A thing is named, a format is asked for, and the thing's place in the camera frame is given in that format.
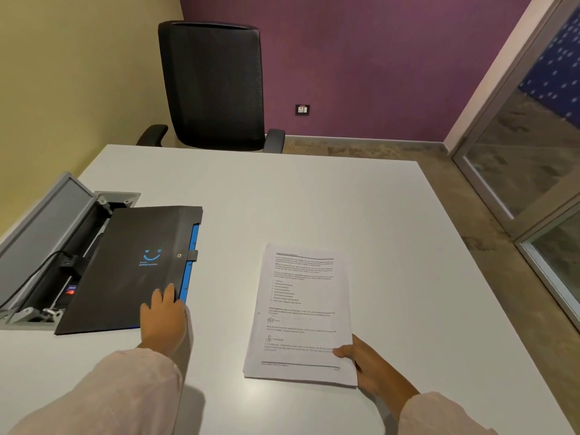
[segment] cable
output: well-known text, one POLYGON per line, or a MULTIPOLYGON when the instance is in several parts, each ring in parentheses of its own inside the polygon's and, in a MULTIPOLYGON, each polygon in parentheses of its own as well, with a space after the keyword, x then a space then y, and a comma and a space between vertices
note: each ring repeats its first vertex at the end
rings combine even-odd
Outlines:
POLYGON ((26 278, 26 279, 24 280, 24 282, 23 282, 22 284, 20 284, 20 286, 19 286, 19 287, 18 287, 18 288, 17 288, 17 289, 14 291, 14 293, 12 293, 12 294, 11 294, 11 295, 8 297, 8 299, 6 299, 6 300, 5 300, 5 301, 2 303, 2 305, 0 305, 0 308, 4 307, 4 305, 6 305, 7 303, 9 303, 9 302, 10 302, 10 301, 11 301, 11 299, 12 299, 13 297, 15 297, 15 296, 16 296, 16 294, 17 294, 17 293, 18 293, 20 290, 22 290, 22 287, 24 287, 26 284, 28 284, 28 281, 30 281, 30 279, 32 279, 32 277, 33 277, 33 276, 34 276, 36 273, 38 273, 38 272, 40 271, 40 269, 41 269, 41 268, 43 268, 43 267, 45 266, 45 264, 48 262, 48 260, 49 260, 50 258, 52 258, 53 256, 56 256, 56 255, 60 255, 61 253, 63 253, 64 255, 66 255, 66 257, 68 257, 68 258, 72 258, 72 257, 73 257, 73 256, 72 256, 70 253, 68 253, 68 252, 65 252, 64 250, 57 250, 56 252, 52 252, 50 255, 48 255, 48 256, 47 256, 47 258, 46 258, 46 259, 45 259, 45 260, 42 262, 42 264, 40 264, 40 265, 38 266, 38 268, 37 268, 35 271, 33 271, 33 272, 32 272, 32 273, 31 273, 31 274, 28 276, 28 278, 26 278))

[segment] blue folder edge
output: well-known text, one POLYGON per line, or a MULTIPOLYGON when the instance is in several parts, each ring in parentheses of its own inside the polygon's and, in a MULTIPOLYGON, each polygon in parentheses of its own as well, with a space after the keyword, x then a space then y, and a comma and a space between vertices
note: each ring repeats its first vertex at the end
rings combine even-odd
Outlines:
MULTIPOLYGON (((199 224, 194 224, 192 229, 192 238, 189 241, 189 249, 195 250, 195 243, 197 243, 197 233, 199 232, 199 224)), ((185 271, 183 272, 182 286, 179 291, 179 299, 187 299, 187 291, 189 290, 189 278, 192 276, 193 261, 188 261, 185 264, 185 271)))

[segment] printed document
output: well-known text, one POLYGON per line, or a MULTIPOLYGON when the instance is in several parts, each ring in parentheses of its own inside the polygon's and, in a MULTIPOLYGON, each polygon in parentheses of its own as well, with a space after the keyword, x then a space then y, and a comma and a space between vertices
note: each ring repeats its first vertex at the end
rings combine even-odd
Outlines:
POLYGON ((268 244, 262 259, 246 377, 356 386, 343 253, 268 244))

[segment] wall socket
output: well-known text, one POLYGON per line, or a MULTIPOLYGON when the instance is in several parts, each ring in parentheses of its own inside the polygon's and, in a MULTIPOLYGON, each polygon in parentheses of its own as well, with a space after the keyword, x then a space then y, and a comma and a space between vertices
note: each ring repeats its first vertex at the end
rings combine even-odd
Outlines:
POLYGON ((310 116, 310 106, 309 105, 297 105, 296 106, 296 116, 310 116))

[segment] light pink sleeve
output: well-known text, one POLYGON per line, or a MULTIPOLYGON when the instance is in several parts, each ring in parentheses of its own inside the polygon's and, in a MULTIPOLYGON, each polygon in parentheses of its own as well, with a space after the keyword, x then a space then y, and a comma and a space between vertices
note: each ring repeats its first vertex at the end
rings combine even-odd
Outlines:
POLYGON ((399 417, 398 435, 498 435, 474 420, 456 402, 437 392, 415 395, 399 417))
POLYGON ((149 349, 118 351, 9 435, 170 435, 181 387, 171 359, 149 349))

